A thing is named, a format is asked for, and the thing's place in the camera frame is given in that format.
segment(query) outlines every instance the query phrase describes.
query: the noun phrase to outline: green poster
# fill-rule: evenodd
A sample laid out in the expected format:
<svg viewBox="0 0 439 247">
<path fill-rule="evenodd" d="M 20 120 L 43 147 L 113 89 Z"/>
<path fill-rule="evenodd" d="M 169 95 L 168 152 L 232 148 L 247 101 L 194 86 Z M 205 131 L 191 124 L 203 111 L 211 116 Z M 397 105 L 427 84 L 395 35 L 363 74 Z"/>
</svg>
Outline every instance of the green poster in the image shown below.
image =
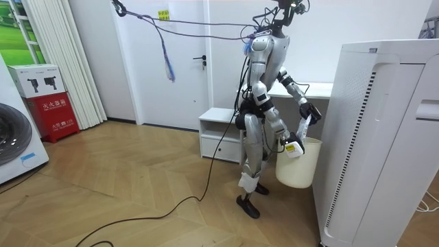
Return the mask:
<svg viewBox="0 0 439 247">
<path fill-rule="evenodd" d="M 21 0 L 15 0 L 19 14 L 26 16 Z M 26 32 L 32 41 L 36 41 L 29 21 L 23 21 Z M 40 63 L 45 63 L 40 47 L 34 46 Z M 34 64 L 20 27 L 14 19 L 8 0 L 0 0 L 0 54 L 6 65 Z"/>
</svg>

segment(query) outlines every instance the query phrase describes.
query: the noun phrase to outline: washing machine door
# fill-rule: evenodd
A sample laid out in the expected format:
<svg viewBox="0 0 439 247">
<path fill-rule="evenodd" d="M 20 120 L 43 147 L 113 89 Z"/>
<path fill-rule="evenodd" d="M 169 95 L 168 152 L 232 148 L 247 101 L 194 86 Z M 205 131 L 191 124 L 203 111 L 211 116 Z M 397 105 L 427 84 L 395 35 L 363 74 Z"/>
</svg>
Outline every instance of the washing machine door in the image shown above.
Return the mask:
<svg viewBox="0 0 439 247">
<path fill-rule="evenodd" d="M 0 104 L 0 165 L 4 165 L 28 147 L 32 140 L 32 126 L 19 110 Z"/>
</svg>

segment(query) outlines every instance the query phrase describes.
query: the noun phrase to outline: white curtain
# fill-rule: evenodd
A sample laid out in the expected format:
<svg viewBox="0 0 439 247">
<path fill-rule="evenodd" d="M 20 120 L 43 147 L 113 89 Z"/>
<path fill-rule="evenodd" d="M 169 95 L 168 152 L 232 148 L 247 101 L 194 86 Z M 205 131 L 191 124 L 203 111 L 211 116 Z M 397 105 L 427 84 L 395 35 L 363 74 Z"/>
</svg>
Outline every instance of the white curtain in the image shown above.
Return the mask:
<svg viewBox="0 0 439 247">
<path fill-rule="evenodd" d="M 80 129 L 107 120 L 68 1 L 22 2 L 46 62 L 60 67 Z"/>
</svg>

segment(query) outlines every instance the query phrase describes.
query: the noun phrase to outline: white appliance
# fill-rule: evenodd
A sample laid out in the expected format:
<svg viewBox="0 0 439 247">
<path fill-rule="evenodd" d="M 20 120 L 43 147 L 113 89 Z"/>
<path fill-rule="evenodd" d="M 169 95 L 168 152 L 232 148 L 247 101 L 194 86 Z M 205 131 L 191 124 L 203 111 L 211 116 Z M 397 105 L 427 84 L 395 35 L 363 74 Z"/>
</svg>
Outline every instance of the white appliance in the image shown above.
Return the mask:
<svg viewBox="0 0 439 247">
<path fill-rule="evenodd" d="M 439 169 L 439 40 L 344 45 L 313 181 L 321 246 L 395 247 Z"/>
<path fill-rule="evenodd" d="M 0 184 L 49 161 L 0 56 Z"/>
<path fill-rule="evenodd" d="M 33 98 L 65 92 L 58 66 L 31 64 L 9 66 L 9 72 L 21 97 Z"/>
</svg>

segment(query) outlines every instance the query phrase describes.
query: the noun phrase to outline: fire extinguisher box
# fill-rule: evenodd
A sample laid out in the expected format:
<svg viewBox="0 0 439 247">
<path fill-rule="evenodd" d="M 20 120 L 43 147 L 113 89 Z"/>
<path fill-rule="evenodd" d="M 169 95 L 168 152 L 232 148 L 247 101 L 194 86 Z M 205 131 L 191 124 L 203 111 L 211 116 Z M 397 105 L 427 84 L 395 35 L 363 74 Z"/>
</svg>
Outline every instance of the fire extinguisher box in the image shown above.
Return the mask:
<svg viewBox="0 0 439 247">
<path fill-rule="evenodd" d="M 56 93 L 24 100 L 43 141 L 56 143 L 63 137 L 80 132 L 67 93 Z"/>
</svg>

